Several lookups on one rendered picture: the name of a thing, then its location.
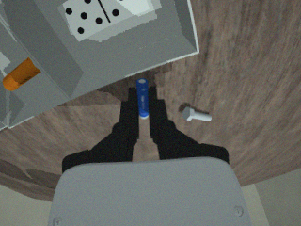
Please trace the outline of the blue aaa battery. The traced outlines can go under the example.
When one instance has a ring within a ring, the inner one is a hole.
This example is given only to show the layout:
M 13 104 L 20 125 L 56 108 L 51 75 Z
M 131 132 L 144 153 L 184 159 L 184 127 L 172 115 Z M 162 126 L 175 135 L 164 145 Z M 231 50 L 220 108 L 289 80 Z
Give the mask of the blue aaa battery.
M 146 119 L 149 116 L 148 80 L 140 78 L 136 80 L 137 101 L 139 117 Z

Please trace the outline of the orange aa battery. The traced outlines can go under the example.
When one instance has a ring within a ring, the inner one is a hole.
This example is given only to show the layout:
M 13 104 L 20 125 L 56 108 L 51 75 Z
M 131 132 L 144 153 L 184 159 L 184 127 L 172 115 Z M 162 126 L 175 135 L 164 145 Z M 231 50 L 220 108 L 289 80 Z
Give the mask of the orange aa battery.
M 3 79 L 3 85 L 7 90 L 13 91 L 38 73 L 41 71 L 28 57 Z

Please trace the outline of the white domino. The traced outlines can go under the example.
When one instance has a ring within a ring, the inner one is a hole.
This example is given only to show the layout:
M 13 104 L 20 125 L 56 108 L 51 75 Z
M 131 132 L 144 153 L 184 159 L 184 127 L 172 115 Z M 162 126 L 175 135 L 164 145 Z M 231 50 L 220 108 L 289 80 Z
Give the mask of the white domino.
M 81 41 L 150 8 L 147 0 L 68 0 L 57 9 Z

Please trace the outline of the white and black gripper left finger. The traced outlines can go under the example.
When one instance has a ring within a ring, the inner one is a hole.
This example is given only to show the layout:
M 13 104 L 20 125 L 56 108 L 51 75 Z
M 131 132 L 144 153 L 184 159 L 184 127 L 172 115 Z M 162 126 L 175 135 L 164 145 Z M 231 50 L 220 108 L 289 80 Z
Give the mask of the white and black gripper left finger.
M 134 145 L 139 139 L 137 90 L 129 88 L 128 101 L 121 101 L 119 122 L 112 133 L 91 150 L 67 155 L 62 160 L 62 174 L 77 165 L 87 163 L 132 162 Z

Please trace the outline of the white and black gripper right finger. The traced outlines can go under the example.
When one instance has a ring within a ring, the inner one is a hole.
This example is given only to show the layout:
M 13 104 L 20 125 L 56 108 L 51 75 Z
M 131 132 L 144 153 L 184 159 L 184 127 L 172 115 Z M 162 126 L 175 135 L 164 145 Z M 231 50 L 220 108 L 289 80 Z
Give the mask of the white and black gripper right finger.
M 160 160 L 210 156 L 230 163 L 229 153 L 224 147 L 198 144 L 176 128 L 175 123 L 167 117 L 165 100 L 157 99 L 155 86 L 148 88 L 148 96 L 150 138 L 157 144 Z

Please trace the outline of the white three-compartment bin rack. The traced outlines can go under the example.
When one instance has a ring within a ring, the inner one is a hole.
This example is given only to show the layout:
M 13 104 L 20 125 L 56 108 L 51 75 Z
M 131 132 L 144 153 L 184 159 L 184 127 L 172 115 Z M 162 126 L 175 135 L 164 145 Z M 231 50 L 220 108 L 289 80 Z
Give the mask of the white three-compartment bin rack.
M 66 1 L 0 0 L 0 130 L 199 53 L 190 0 L 147 0 L 150 9 L 81 41 L 57 9 Z M 28 57 L 41 73 L 5 89 L 3 78 Z

